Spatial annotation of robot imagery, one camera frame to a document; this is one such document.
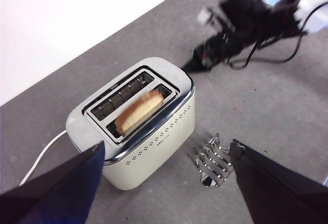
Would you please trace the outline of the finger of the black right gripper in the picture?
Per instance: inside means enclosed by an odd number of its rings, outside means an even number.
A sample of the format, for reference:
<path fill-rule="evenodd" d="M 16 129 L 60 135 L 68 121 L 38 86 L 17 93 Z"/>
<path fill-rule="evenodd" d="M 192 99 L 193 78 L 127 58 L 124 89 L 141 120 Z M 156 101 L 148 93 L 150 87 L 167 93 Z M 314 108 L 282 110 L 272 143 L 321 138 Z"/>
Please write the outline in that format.
<path fill-rule="evenodd" d="M 203 72 L 205 68 L 199 61 L 197 50 L 194 48 L 192 57 L 182 66 L 184 72 Z"/>

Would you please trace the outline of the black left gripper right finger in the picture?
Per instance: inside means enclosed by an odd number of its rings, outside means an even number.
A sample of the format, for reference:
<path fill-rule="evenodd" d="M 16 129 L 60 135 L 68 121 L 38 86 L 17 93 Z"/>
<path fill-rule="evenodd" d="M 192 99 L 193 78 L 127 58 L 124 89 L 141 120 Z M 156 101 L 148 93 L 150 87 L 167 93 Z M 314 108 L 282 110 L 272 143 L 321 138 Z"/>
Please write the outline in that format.
<path fill-rule="evenodd" d="M 230 158 L 254 223 L 327 223 L 326 186 L 236 139 Z"/>

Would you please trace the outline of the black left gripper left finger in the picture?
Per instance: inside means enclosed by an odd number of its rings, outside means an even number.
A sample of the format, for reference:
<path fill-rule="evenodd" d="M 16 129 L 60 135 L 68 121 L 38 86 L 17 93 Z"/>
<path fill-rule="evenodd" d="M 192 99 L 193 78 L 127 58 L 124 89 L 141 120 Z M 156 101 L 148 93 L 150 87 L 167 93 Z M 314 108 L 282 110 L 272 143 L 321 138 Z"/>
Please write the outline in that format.
<path fill-rule="evenodd" d="M 1 223 L 85 223 L 104 165 L 100 142 L 1 195 Z"/>

